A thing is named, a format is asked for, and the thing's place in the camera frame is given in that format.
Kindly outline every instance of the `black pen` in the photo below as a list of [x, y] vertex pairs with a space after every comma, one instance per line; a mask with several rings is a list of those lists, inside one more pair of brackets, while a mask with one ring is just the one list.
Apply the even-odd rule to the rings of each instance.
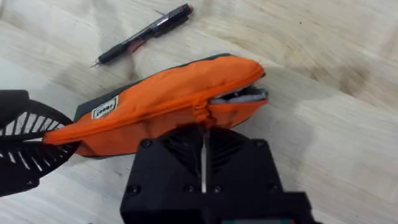
[[109, 49], [107, 52], [103, 53], [96, 59], [95, 64], [90, 68], [97, 65], [106, 64], [118, 58], [120, 55], [127, 52], [130, 46], [138, 48], [150, 38], [160, 37], [161, 35], [167, 33], [168, 31], [176, 28], [177, 26], [187, 21], [188, 16], [191, 14], [192, 11], [192, 6], [184, 4], [174, 9], [173, 11], [163, 15], [160, 19], [157, 19], [155, 22], [143, 28], [141, 31], [134, 34], [127, 40], [121, 42], [120, 44]]

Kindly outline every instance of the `wood grain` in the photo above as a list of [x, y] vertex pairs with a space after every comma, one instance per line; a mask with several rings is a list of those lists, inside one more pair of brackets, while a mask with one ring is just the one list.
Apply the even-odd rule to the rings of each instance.
[[[270, 104], [236, 129], [270, 142], [288, 190], [325, 223], [398, 223], [398, 2], [194, 0], [193, 18], [109, 67], [102, 52], [184, 1], [2, 0], [2, 89], [72, 117], [82, 102], [165, 68], [231, 52], [260, 62]], [[73, 156], [1, 223], [122, 223], [134, 156]]]

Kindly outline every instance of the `pencil case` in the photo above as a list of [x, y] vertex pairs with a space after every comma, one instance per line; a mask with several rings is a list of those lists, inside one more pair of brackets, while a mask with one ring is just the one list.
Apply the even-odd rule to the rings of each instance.
[[44, 143], [80, 141], [77, 154], [135, 153], [142, 139], [190, 123], [231, 128], [268, 102], [252, 84], [265, 75], [256, 61], [214, 55], [156, 73], [77, 108], [75, 123], [50, 131]]

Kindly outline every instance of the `zipper pull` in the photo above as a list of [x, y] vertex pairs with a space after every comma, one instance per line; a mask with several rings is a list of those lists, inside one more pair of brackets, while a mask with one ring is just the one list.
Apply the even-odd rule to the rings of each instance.
[[193, 115], [197, 123], [202, 124], [205, 128], [210, 128], [216, 123], [207, 109], [207, 101], [195, 103], [193, 105]]

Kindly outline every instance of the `white label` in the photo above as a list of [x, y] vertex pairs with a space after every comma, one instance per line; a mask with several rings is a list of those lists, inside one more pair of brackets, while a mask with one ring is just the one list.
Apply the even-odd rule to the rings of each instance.
[[116, 107], [118, 106], [118, 100], [119, 96], [115, 96], [107, 102], [97, 106], [97, 108], [93, 109], [93, 111], [91, 112], [91, 118], [98, 119], [105, 117], [112, 110], [116, 109]]

